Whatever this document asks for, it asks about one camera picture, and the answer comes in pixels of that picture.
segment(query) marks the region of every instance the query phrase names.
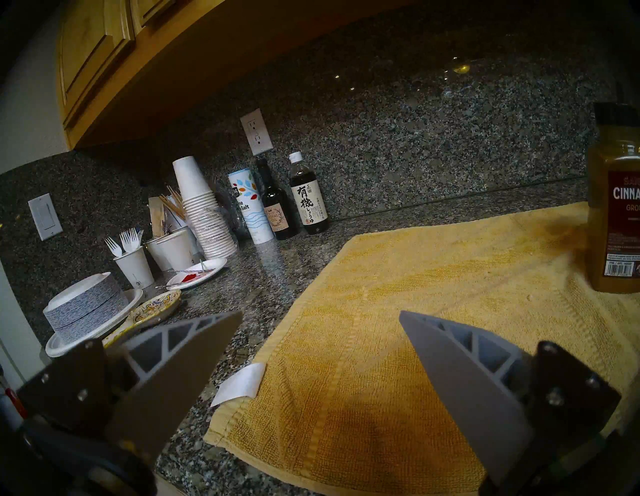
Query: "decorative ceramic plate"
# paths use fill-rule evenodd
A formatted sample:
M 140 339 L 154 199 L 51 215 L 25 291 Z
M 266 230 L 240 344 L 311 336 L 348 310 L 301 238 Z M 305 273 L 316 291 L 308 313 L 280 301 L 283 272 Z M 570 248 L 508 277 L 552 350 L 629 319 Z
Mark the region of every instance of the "decorative ceramic plate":
M 174 289 L 144 302 L 129 314 L 127 320 L 120 327 L 102 340 L 102 345 L 108 348 L 116 341 L 120 341 L 125 337 L 129 339 L 137 335 L 142 329 L 159 324 L 178 308 L 181 294 L 182 291 Z

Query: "ground cinnamon jar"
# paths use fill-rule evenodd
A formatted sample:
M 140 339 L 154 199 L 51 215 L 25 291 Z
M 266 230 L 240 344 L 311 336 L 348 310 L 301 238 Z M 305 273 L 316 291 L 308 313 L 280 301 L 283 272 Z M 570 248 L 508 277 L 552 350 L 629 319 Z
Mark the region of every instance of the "ground cinnamon jar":
M 640 291 L 640 117 L 595 103 L 600 141 L 589 148 L 587 273 L 596 291 Z

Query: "yellow towel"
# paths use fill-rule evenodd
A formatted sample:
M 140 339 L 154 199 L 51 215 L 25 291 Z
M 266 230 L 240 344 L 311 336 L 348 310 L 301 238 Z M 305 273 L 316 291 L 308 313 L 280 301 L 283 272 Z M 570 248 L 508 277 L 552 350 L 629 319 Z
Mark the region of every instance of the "yellow towel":
M 204 439 L 327 494 L 477 490 L 484 470 L 431 387 L 400 310 L 478 326 L 534 353 L 556 341 L 623 394 L 637 380 L 640 296 L 585 279 L 586 204 L 362 234 L 325 267 L 255 357 L 255 399 Z

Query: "switch plate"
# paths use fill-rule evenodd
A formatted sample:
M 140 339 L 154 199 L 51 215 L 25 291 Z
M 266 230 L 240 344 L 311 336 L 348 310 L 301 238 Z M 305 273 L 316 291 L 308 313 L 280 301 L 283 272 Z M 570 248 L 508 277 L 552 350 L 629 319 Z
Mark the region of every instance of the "switch plate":
M 246 139 L 249 140 L 249 146 L 254 157 L 273 148 L 260 109 L 242 116 L 240 122 L 242 122 Z
M 56 210 L 53 208 L 50 194 L 47 193 L 46 195 L 29 200 L 29 209 L 31 209 L 31 215 L 33 216 L 33 221 L 36 223 L 41 241 L 62 232 L 62 226 L 58 220 Z

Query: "white plastic fork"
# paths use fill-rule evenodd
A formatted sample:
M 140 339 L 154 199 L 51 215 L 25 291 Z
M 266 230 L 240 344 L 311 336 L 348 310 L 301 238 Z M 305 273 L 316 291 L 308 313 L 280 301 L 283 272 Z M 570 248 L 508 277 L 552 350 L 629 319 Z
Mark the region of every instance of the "white plastic fork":
M 120 233 L 120 242 L 122 243 L 122 248 L 124 248 L 125 252 L 132 253 L 135 251 L 132 247 L 132 241 L 131 233 L 128 230 Z
M 143 231 L 138 232 L 134 227 L 120 233 L 122 247 L 127 253 L 135 252 L 140 247 Z
M 121 257 L 122 256 L 122 248 L 120 247 L 120 245 L 118 243 L 116 243 L 113 240 L 113 238 L 111 236 L 109 236 L 107 239 L 105 239 L 104 242 L 107 244 L 107 246 L 111 250 L 111 253 L 113 253 L 114 257 Z
M 133 238 L 132 247 L 134 250 L 137 250 L 140 247 L 140 244 L 142 242 L 142 233 L 144 233 L 145 230 L 141 229 L 138 231 L 134 227 L 132 227 L 130 231 L 131 237 Z

